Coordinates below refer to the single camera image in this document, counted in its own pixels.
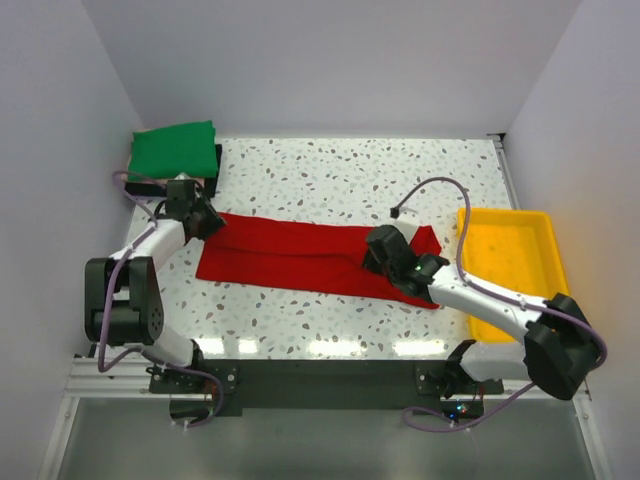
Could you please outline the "red t shirt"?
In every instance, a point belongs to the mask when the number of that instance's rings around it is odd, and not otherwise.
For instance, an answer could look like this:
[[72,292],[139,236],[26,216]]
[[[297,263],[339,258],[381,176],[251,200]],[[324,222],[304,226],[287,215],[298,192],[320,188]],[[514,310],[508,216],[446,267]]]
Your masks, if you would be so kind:
[[392,300],[436,310],[363,267],[369,226],[333,226],[224,213],[207,239],[196,278],[322,294]]

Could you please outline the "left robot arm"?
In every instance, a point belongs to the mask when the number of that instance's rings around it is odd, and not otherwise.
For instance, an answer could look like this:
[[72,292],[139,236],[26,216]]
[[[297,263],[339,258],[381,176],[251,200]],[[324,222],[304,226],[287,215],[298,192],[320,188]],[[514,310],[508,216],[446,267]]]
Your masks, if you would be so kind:
[[181,174],[164,187],[165,198],[145,229],[108,257],[94,258],[84,271],[84,329],[97,345],[98,371],[105,373],[131,353],[173,368],[185,392],[207,380],[198,344],[165,324],[157,273],[191,240],[205,241],[225,225],[197,180]]

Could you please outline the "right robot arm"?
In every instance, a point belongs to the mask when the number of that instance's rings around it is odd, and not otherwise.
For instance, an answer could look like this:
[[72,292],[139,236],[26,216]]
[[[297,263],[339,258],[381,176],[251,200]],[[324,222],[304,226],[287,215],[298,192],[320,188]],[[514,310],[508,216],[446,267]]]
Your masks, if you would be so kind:
[[392,225],[374,228],[366,244],[382,275],[404,295],[459,310],[513,338],[511,345],[461,343],[447,360],[445,396],[485,381],[528,380],[570,400],[606,359],[603,339],[567,295],[522,294],[467,274],[441,256],[418,255]]

